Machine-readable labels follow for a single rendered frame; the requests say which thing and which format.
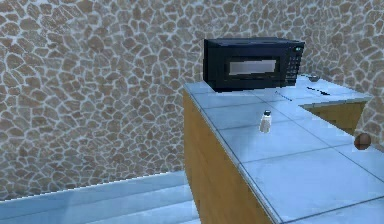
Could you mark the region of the white salt shaker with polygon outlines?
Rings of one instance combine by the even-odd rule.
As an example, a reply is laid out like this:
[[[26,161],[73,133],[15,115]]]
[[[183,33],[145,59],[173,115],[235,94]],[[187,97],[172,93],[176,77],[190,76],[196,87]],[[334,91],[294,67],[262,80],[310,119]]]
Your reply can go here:
[[[262,133],[269,133],[271,128],[271,123],[272,123],[271,111],[265,110],[261,118],[259,130]]]

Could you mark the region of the black microwave oven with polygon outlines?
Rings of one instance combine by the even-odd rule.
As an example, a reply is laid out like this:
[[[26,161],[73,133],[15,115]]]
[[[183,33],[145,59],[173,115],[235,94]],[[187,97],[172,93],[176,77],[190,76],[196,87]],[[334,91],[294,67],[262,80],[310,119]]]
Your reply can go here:
[[[278,37],[205,39],[203,80],[215,92],[294,86],[304,46]]]

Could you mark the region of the thin dark utensil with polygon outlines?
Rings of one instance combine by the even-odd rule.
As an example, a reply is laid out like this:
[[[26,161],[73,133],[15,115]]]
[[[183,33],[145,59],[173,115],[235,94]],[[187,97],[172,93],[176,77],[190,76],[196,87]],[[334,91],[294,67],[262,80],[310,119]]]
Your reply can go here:
[[[284,99],[288,100],[288,101],[293,101],[293,99],[283,95],[282,93],[278,92],[278,91],[275,91],[276,94],[280,95],[281,97],[283,97]]]

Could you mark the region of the wooden counter with tiled top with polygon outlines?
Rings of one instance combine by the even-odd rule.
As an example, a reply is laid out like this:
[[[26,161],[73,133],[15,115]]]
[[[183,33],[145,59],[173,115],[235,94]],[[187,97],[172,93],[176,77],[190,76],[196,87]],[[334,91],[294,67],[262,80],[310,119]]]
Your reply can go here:
[[[185,84],[185,172],[201,224],[384,224],[384,153],[358,150],[353,136],[313,113],[359,113],[369,99],[305,77],[227,93]],[[259,130],[265,110],[269,133]]]

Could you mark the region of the black kitchen knife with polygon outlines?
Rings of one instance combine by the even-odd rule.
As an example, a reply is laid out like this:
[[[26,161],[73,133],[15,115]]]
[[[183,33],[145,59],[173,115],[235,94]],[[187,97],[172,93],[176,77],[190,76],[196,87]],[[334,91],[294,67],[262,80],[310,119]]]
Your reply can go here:
[[[330,95],[330,93],[327,93],[325,91],[322,91],[322,90],[319,90],[319,89],[315,89],[315,88],[312,88],[312,87],[306,87],[308,90],[312,90],[312,91],[316,91],[318,92],[319,94],[321,95]]]

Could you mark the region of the brown round ball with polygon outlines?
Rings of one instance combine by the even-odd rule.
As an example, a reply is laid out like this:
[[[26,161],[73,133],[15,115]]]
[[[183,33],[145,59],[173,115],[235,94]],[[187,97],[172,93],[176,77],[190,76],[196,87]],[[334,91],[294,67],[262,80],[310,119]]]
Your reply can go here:
[[[366,150],[371,145],[371,137],[367,133],[361,133],[355,137],[354,146],[358,150]]]

